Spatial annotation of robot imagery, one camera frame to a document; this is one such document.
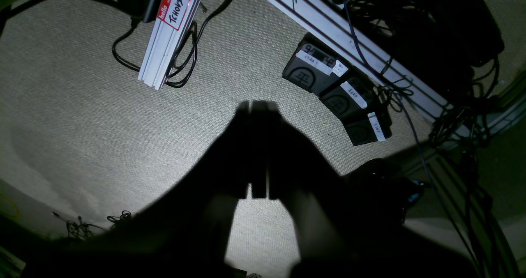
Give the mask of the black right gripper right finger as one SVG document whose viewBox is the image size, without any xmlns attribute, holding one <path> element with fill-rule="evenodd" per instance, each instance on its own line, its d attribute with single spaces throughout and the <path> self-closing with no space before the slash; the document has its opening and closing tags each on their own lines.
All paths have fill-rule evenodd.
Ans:
<svg viewBox="0 0 526 278">
<path fill-rule="evenodd" d="M 343 178 L 287 123 L 274 102 L 254 101 L 252 122 L 267 147 L 268 192 L 292 216 L 300 261 L 292 278 L 405 278 L 410 273 L 406 194 L 380 166 Z"/>
</svg>

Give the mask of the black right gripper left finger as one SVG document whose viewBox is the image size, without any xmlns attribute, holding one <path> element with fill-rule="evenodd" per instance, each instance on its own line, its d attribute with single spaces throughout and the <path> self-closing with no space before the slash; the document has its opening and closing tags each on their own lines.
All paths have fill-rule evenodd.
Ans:
<svg viewBox="0 0 526 278">
<path fill-rule="evenodd" d="M 225 262 L 238 200 L 246 195 L 242 130 L 249 102 L 169 192 L 105 237 L 105 257 L 124 261 L 132 276 L 238 278 Z"/>
</svg>

